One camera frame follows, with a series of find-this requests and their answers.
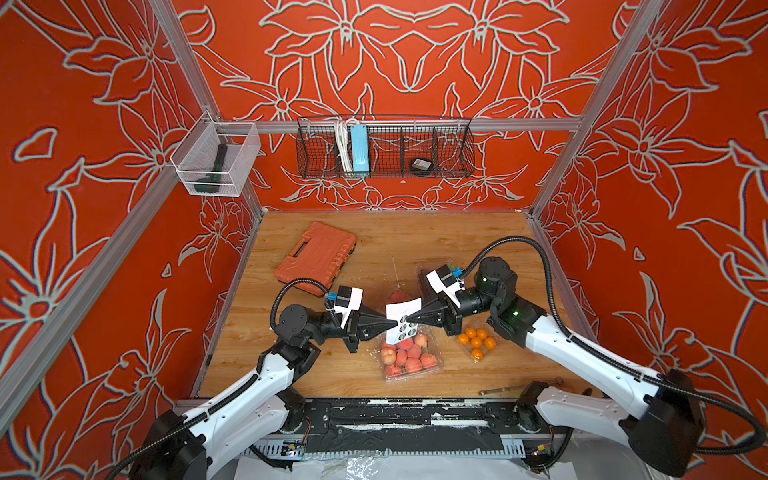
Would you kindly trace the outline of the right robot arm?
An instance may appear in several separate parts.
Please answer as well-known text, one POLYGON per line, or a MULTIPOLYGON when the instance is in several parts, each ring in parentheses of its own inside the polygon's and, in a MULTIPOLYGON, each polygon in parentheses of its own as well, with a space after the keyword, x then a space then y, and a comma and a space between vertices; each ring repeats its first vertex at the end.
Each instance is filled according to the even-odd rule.
POLYGON ((518 399, 519 415, 552 426, 582 430, 629 447, 654 470, 683 476, 695 455, 736 456, 761 448, 765 426, 746 408, 695 389, 683 372, 660 373, 627 360, 570 330, 559 316, 550 261, 543 247, 526 236, 502 237, 486 246, 465 269, 442 266, 426 274, 431 290, 409 323, 442 328, 449 336, 465 318, 486 313, 503 339, 565 367, 602 392, 602 397, 566 394, 533 382, 518 399), (491 256, 503 244, 531 246, 542 262, 549 307, 543 309, 516 292, 517 275, 491 256), (753 432, 732 446, 707 447, 702 405, 735 415, 753 432))

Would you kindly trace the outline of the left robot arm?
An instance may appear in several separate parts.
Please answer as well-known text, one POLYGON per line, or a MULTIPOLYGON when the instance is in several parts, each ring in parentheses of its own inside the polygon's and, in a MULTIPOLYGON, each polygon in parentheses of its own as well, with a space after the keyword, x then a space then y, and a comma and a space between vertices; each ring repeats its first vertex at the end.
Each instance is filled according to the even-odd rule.
POLYGON ((177 415, 158 418, 144 444, 108 473, 115 479, 211 479, 260 438, 285 424, 303 421, 304 398, 294 389, 329 339, 340 339, 349 352, 361 342, 399 326, 398 321, 366 307, 359 288, 322 290, 324 309, 298 304, 282 307, 286 284, 272 305, 269 323, 275 343, 260 354, 256 367, 212 399, 177 415))

